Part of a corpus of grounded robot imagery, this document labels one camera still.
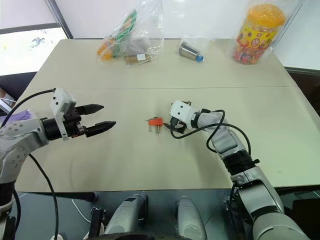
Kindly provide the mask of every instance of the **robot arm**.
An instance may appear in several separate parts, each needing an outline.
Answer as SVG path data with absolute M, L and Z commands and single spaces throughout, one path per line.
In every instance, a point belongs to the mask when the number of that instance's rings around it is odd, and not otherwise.
M 26 157 L 50 141 L 81 135 L 91 137 L 112 128 L 116 122 L 104 121 L 92 127 L 82 126 L 81 115 L 93 114 L 103 108 L 89 104 L 75 107 L 76 100 L 61 88 L 54 92 L 51 109 L 54 118 L 16 121 L 0 128 L 0 223 L 11 211 L 15 182 Z
M 175 101 L 170 110 L 172 130 L 183 133 L 179 124 L 188 129 L 199 129 L 218 124 L 221 113 L 202 109 L 198 111 L 182 101 Z M 217 126 L 205 128 L 212 133 Z M 211 139 L 212 145 L 230 173 L 231 181 L 238 188 L 236 201 L 243 206 L 249 222 L 253 224 L 254 240 L 290 239 L 306 240 L 308 237 L 299 226 L 284 213 L 284 206 L 275 189 L 262 170 L 256 166 L 259 160 L 252 160 L 241 140 L 228 126 L 220 126 Z

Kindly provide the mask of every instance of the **orange lid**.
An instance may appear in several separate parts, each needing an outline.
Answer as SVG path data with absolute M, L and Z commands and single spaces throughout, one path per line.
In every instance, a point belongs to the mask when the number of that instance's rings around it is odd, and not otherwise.
M 246 19 L 257 25 L 274 28 L 285 24 L 286 16 L 276 5 L 265 3 L 251 7 Z

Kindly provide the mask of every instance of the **orange plug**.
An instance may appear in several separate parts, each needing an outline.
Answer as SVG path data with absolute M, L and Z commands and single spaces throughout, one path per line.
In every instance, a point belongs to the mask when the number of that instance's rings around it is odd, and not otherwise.
M 162 120 L 162 117 L 155 116 L 154 118 L 151 118 L 148 120 L 148 124 L 149 124 L 149 132 L 152 131 L 151 126 L 155 126 L 155 133 L 159 134 L 160 126 L 164 124 L 164 121 Z

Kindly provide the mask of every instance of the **table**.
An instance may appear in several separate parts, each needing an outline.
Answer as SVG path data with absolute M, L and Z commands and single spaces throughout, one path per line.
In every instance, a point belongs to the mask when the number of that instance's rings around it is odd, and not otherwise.
M 146 119 L 170 120 L 170 103 L 224 109 L 229 123 L 248 135 L 252 157 L 275 187 L 320 184 L 320 119 L 295 82 L 270 54 L 264 64 L 241 65 L 225 55 L 226 40 L 212 43 L 203 63 L 176 53 L 178 40 L 165 40 L 159 59 L 125 67 L 96 60 L 98 40 L 62 40 L 36 74 L 24 98 L 53 87 L 69 91 L 77 105 L 104 109 L 83 116 L 82 124 L 116 121 L 107 132 L 38 149 L 34 156 L 56 192 L 230 188 L 222 161 L 206 148 L 206 132 L 173 139 L 165 127 L 149 132 Z M 52 117 L 51 95 L 25 108 Z M 49 192 L 31 160 L 16 182 L 22 192 Z

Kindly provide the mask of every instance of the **gray floor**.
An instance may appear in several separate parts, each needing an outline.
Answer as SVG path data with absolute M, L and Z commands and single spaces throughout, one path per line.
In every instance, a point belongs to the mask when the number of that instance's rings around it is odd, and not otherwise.
M 93 206 L 106 209 L 107 219 L 112 216 L 121 202 L 139 191 L 100 192 L 95 203 L 75 200 L 81 212 L 90 220 Z M 230 193 L 229 189 L 199 190 L 155 190 L 146 191 L 149 197 L 148 218 L 145 226 L 139 230 L 144 232 L 175 234 L 175 206 L 181 196 L 192 198 L 205 223 L 208 240 L 231 240 L 234 238 L 233 228 L 224 211 L 223 200 Z M 51 196 L 20 192 L 21 221 L 16 233 L 17 240 L 41 239 L 50 240 L 54 234 L 55 213 Z M 316 198 L 313 193 L 282 196 L 283 204 L 291 208 L 295 199 Z M 58 198 L 59 232 L 68 240 L 82 240 L 88 232 L 90 224 L 78 213 L 71 199 Z M 17 213 L 16 205 L 11 214 Z

